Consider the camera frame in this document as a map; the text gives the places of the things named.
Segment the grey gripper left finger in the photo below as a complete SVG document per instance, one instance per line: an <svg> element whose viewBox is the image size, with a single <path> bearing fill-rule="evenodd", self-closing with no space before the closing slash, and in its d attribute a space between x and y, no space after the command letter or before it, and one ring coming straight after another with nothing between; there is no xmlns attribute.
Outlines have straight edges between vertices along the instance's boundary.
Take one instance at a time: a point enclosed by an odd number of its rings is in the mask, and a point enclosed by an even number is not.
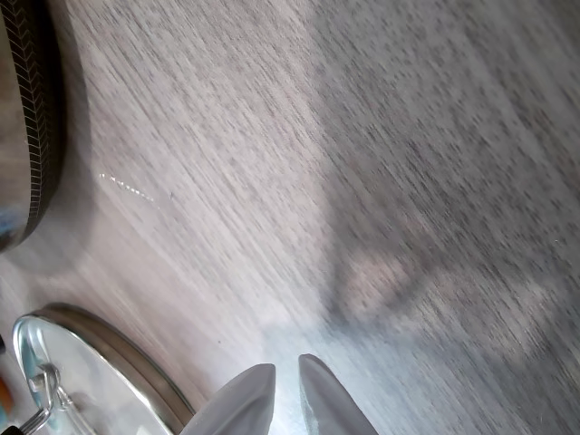
<svg viewBox="0 0 580 435"><path fill-rule="evenodd" d="M274 414L276 368L260 363L224 385L181 434L267 434Z"/></svg>

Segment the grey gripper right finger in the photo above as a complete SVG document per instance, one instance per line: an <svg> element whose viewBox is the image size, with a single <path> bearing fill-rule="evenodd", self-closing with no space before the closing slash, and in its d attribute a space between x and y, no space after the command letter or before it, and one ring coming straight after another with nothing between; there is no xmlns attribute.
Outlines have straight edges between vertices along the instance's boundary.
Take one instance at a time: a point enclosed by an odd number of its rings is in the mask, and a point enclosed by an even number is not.
<svg viewBox="0 0 580 435"><path fill-rule="evenodd" d="M378 434L320 358L302 354L298 366L301 408L308 434Z"/></svg>

